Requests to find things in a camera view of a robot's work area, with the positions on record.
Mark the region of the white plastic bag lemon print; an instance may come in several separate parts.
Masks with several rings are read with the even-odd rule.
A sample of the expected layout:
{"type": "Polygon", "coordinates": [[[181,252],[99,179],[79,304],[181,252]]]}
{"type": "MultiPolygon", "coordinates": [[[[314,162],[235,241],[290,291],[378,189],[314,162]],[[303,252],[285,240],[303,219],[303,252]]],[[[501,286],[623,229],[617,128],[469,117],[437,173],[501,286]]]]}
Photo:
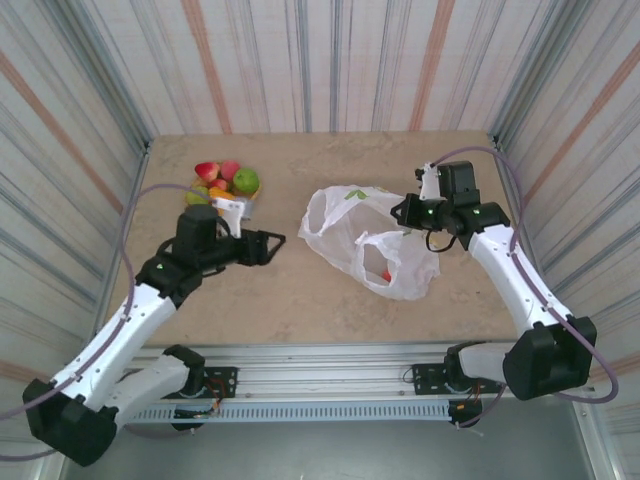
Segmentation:
{"type": "Polygon", "coordinates": [[[402,197],[378,187],[331,186],[316,191],[298,236],[334,268],[392,300],[419,300],[440,275],[426,236],[391,216],[402,197]],[[392,280],[385,281],[388,270],[392,280]]]}

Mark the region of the green toy apple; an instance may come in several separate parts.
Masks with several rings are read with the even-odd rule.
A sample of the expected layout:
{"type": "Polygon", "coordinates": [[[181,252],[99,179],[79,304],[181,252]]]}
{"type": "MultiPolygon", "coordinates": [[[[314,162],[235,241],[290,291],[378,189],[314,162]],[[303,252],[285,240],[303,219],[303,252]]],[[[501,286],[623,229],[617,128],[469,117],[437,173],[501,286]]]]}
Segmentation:
{"type": "Polygon", "coordinates": [[[254,170],[240,168],[233,177],[233,185],[237,191],[251,196],[259,190],[261,182],[254,170]]]}

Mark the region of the wooden fruit tray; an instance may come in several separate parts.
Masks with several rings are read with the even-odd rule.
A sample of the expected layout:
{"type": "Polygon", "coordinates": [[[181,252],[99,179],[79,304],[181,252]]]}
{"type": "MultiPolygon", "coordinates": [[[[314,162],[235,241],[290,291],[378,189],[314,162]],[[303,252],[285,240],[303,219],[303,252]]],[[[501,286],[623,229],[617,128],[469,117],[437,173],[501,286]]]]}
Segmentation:
{"type": "Polygon", "coordinates": [[[190,184],[190,188],[197,192],[207,194],[210,198],[224,198],[228,200],[255,201],[261,193],[259,187],[253,193],[245,193],[235,187],[235,185],[218,176],[215,180],[207,183],[202,178],[196,177],[190,184]]]}

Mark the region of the black base electronics module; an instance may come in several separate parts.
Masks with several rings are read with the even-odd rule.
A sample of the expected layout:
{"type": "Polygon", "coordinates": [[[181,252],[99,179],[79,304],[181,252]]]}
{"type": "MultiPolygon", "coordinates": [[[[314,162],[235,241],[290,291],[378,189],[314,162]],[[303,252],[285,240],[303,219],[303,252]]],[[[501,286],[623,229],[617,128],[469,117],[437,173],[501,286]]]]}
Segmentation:
{"type": "Polygon", "coordinates": [[[216,407],[209,407],[204,410],[177,408],[174,410],[171,426],[179,432],[197,430],[204,425],[203,419],[216,417],[219,413],[220,411],[216,407]]]}
{"type": "Polygon", "coordinates": [[[449,422],[457,428],[470,428],[479,422],[483,413],[481,401],[450,400],[448,404],[449,422]]]}

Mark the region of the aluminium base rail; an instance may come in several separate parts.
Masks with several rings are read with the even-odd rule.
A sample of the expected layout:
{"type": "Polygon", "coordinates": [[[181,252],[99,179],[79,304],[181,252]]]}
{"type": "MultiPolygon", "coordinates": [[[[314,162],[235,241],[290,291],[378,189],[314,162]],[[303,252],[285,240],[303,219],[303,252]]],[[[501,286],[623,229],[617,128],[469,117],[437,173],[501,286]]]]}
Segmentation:
{"type": "Polygon", "coordinates": [[[140,347],[135,339],[90,344],[56,374],[61,391],[92,411],[118,407],[129,418],[167,395],[198,403],[206,367],[237,367],[228,402],[366,401],[414,398],[406,371],[444,364],[444,343],[140,347]]]}

